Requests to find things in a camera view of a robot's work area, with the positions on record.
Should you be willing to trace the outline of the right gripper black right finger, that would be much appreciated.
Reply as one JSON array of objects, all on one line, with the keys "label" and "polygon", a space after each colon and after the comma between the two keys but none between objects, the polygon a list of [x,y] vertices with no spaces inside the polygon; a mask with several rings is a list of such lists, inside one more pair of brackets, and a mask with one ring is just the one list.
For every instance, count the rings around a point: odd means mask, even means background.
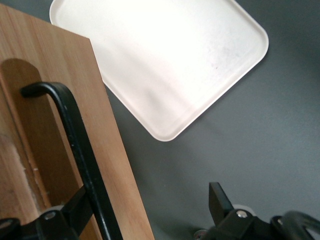
[{"label": "right gripper black right finger", "polygon": [[234,208],[218,182],[209,184],[209,211],[214,226],[205,240],[273,240],[270,224],[249,211]]}]

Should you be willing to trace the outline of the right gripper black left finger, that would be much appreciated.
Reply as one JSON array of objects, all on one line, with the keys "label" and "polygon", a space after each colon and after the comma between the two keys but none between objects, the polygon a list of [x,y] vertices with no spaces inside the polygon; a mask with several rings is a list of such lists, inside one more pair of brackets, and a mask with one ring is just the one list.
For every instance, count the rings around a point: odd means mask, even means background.
[{"label": "right gripper black left finger", "polygon": [[44,212],[36,221],[39,240],[78,240],[93,215],[86,189],[81,187],[65,204]]}]

